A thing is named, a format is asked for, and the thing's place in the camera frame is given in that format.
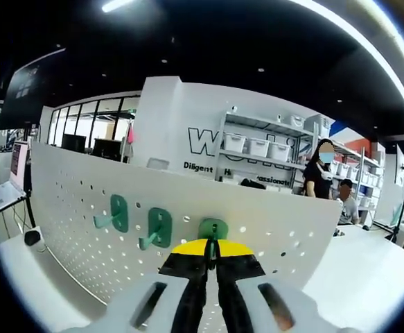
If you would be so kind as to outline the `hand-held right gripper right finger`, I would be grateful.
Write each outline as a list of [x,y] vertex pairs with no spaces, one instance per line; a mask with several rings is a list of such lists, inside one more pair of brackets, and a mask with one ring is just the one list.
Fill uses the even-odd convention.
[[247,246],[216,244],[218,298],[229,332],[322,332],[315,302],[263,270]]

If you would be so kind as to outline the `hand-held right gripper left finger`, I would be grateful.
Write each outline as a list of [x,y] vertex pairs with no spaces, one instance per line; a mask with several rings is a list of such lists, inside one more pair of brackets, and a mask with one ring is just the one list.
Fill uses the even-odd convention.
[[173,249],[157,273],[117,295],[107,308],[107,332],[196,332],[206,304],[211,241]]

